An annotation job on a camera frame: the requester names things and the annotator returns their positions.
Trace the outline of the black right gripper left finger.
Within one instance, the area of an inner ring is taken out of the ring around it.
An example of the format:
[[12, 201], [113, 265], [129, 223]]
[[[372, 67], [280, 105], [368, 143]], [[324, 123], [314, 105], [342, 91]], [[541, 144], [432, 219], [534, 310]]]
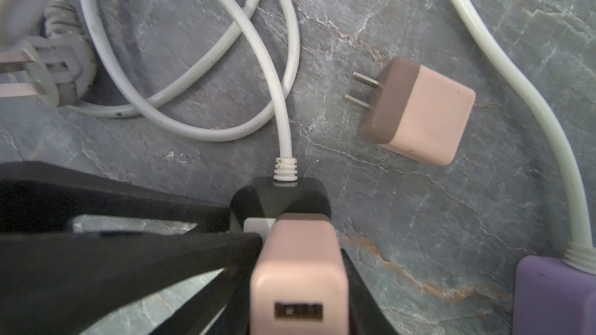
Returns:
[[[83, 215], [192, 223], [185, 234], [75, 233]], [[172, 317], [165, 333], [215, 313], [246, 279], [262, 249], [232, 233], [228, 207], [101, 178], [40, 161], [1, 166], [1, 332], [71, 334], [163, 288], [222, 274]]]

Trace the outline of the black power strip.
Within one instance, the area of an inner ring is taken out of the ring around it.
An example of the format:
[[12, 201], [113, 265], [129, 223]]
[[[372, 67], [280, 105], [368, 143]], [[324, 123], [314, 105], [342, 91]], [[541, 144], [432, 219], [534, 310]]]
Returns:
[[332, 217], [332, 205], [324, 184], [316, 178], [278, 182], [254, 178], [239, 189], [230, 203], [230, 231], [239, 232], [248, 218], [276, 219], [284, 213], [317, 213]]

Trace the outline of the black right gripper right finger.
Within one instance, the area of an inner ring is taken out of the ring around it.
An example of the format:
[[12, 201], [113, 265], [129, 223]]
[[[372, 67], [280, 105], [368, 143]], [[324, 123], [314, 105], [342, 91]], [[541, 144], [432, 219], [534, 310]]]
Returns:
[[349, 333], [399, 335], [383, 314], [346, 250], [341, 250], [349, 280]]

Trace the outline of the pink plug adapter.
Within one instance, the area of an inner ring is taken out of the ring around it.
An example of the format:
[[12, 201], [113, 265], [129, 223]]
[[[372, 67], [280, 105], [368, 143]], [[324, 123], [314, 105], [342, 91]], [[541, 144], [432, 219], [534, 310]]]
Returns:
[[349, 333], [349, 280], [331, 220], [287, 212], [251, 274], [251, 334]]
[[345, 96], [366, 109], [359, 137], [421, 163], [452, 163], [475, 103], [473, 89], [403, 57], [375, 78], [352, 77], [372, 87], [366, 102]]

